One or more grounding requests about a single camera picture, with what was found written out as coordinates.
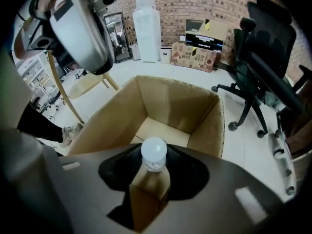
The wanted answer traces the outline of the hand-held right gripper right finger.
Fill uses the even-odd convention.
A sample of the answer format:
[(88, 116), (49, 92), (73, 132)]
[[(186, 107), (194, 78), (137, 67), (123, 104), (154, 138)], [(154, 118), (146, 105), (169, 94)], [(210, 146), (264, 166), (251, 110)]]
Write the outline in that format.
[(145, 234), (255, 233), (283, 208), (241, 167), (169, 145), (163, 171), (136, 175), (136, 230)]

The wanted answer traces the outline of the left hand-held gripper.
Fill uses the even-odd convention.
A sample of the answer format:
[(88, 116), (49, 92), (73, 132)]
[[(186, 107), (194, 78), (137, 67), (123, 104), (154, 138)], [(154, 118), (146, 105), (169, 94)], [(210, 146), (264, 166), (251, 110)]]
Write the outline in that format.
[(50, 50), (60, 67), (77, 64), (94, 75), (108, 72), (115, 61), (103, 14), (116, 0), (57, 0), (42, 12), (30, 0), (27, 20), (14, 40), (17, 58)]

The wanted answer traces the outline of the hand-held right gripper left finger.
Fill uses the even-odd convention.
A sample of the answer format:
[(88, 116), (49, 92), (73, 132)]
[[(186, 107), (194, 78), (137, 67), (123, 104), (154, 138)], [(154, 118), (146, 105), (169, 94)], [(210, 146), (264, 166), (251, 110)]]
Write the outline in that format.
[(140, 144), (75, 156), (44, 157), (75, 234), (134, 234), (129, 185), (142, 161)]

